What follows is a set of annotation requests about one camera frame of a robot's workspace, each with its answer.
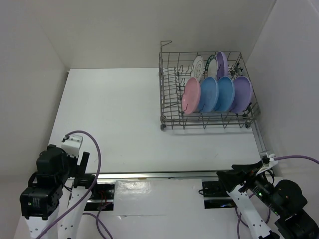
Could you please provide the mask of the white plate green rim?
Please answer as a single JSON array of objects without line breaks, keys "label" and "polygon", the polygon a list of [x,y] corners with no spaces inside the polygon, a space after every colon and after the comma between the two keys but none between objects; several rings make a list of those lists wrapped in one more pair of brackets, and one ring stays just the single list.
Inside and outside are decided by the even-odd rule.
[{"label": "white plate green rim", "polygon": [[217,75],[218,70],[218,62],[216,55],[212,54],[209,56],[208,60],[206,61],[204,75],[205,77],[213,77],[215,78]]}]

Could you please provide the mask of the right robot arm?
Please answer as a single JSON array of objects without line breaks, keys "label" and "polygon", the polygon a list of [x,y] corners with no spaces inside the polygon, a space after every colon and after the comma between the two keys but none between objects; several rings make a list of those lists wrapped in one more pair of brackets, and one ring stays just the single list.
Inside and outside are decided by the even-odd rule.
[{"label": "right robot arm", "polygon": [[[254,239],[317,239],[319,227],[306,213],[306,198],[297,183],[283,179],[276,185],[263,177],[263,173],[276,165],[258,162],[248,165],[232,165],[232,170],[218,171],[217,189],[229,195],[235,202]],[[247,191],[250,190],[279,219],[275,222],[279,233],[273,232],[261,218]]]}]

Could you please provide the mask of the pink plate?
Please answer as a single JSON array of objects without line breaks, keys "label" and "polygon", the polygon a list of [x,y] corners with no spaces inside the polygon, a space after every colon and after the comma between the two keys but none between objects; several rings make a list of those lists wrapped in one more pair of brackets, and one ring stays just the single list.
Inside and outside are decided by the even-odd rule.
[{"label": "pink plate", "polygon": [[201,86],[195,77],[191,77],[184,88],[181,105],[185,115],[193,113],[199,104],[201,97]]}]

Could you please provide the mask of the purple plate front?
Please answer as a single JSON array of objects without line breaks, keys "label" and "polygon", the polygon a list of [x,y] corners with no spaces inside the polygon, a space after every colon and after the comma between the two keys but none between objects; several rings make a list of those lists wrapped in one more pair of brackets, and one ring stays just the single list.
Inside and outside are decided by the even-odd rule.
[{"label": "purple plate front", "polygon": [[235,86],[235,96],[230,111],[238,114],[246,110],[251,103],[253,87],[251,81],[245,76],[237,77],[233,83]]}]

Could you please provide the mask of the blue plate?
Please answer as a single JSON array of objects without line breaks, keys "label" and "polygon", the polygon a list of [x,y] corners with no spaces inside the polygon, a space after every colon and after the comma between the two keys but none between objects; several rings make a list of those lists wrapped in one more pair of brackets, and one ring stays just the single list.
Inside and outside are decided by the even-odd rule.
[{"label": "blue plate", "polygon": [[207,77],[201,84],[201,96],[198,109],[201,113],[211,112],[218,101],[219,86],[213,77]]},{"label": "blue plate", "polygon": [[233,81],[224,76],[218,80],[219,97],[214,108],[217,112],[226,112],[230,109],[234,97],[235,97],[235,86]]}]

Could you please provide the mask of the purple plate back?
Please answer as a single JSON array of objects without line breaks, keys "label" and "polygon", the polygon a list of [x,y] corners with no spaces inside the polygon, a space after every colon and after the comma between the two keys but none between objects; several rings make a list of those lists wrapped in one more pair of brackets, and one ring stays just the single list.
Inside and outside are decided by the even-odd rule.
[{"label": "purple plate back", "polygon": [[228,60],[224,52],[219,51],[216,55],[218,67],[217,67],[217,80],[224,76],[228,76]]}]

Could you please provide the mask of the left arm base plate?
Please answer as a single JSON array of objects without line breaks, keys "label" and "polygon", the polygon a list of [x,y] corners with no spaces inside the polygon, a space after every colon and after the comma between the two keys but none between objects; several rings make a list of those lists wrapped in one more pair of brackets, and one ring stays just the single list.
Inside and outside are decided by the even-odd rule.
[{"label": "left arm base plate", "polygon": [[88,199],[84,211],[113,211],[114,210],[114,183],[96,184],[92,190],[92,195]]}]

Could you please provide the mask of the purple plate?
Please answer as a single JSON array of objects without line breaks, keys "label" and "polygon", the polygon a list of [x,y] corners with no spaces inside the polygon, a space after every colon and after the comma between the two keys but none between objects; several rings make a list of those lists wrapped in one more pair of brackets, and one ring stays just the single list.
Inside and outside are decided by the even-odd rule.
[{"label": "purple plate", "polygon": [[228,76],[228,60],[224,52],[219,51],[216,55],[218,67],[217,67],[217,80],[224,76]]},{"label": "purple plate", "polygon": [[237,77],[233,83],[235,86],[235,96],[230,111],[238,114],[246,110],[251,103],[253,87],[251,81],[245,76]]}]

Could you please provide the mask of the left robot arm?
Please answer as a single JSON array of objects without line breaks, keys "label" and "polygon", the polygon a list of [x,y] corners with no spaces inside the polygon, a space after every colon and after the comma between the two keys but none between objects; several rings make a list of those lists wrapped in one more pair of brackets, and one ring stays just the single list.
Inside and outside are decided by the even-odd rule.
[{"label": "left robot arm", "polygon": [[[95,176],[86,174],[89,153],[50,144],[40,153],[37,171],[20,196],[21,213],[32,239],[74,239],[88,199],[98,194]],[[68,178],[74,186],[66,212],[59,215],[60,199]]]}]

